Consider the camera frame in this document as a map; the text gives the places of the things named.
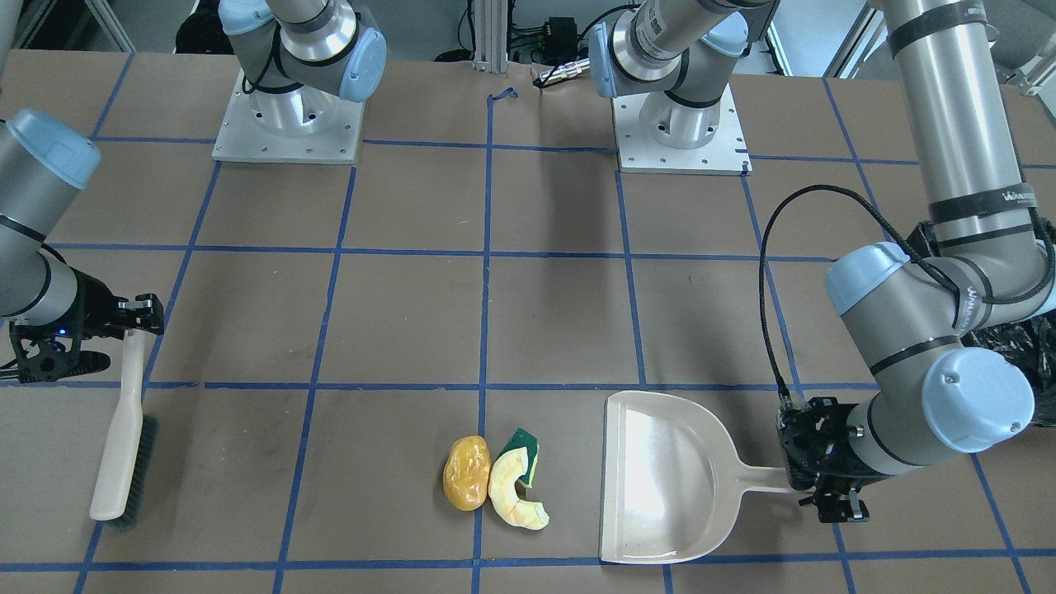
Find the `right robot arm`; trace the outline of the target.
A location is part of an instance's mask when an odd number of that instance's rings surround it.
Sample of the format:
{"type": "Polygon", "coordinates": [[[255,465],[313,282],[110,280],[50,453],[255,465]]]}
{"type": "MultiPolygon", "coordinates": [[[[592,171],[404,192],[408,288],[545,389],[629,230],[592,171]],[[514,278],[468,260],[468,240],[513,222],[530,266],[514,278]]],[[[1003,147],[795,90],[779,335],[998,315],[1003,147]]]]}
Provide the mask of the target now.
{"type": "MultiPolygon", "coordinates": [[[[388,45],[351,1],[219,1],[241,67],[215,140],[220,162],[351,164],[363,105],[384,76],[388,45]]],[[[94,375],[110,357],[92,338],[122,342],[122,379],[142,376],[146,337],[165,331],[155,294],[125,299],[70,266],[48,236],[83,191],[101,151],[61,120],[23,110],[2,124],[2,320],[5,380],[94,375]]]]}

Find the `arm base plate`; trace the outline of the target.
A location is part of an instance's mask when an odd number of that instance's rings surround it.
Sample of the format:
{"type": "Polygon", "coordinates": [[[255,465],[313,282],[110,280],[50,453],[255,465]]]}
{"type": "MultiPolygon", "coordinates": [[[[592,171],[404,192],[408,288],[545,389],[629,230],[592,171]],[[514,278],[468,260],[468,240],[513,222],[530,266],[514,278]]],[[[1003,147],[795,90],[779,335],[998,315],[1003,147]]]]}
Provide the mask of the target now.
{"type": "Polygon", "coordinates": [[[365,105],[312,87],[248,93],[238,72],[211,157],[256,164],[332,164],[357,159],[365,105]]]}
{"type": "Polygon", "coordinates": [[[753,172],[727,86],[717,104],[690,108],[655,92],[611,99],[622,172],[746,177],[753,172]]]}

